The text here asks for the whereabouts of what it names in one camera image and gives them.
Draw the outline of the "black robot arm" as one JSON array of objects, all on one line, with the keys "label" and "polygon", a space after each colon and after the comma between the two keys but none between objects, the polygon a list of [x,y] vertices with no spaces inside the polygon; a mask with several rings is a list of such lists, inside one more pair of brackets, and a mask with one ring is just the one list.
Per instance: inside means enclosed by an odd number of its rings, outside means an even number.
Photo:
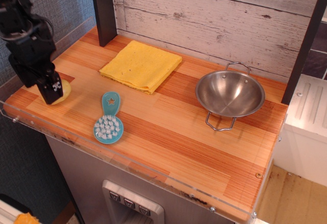
[{"label": "black robot arm", "polygon": [[1,0],[1,39],[9,62],[26,87],[36,85],[46,104],[63,97],[63,87],[51,55],[56,51],[53,26],[31,12],[30,0]]}]

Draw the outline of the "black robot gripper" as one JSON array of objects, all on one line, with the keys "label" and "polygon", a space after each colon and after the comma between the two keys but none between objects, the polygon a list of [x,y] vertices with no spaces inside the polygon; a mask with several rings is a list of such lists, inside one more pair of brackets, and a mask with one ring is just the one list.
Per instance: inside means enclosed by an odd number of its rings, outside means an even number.
[{"label": "black robot gripper", "polygon": [[5,16],[5,41],[9,62],[26,87],[37,85],[46,104],[63,96],[62,82],[50,57],[56,46],[53,26],[39,15]]}]

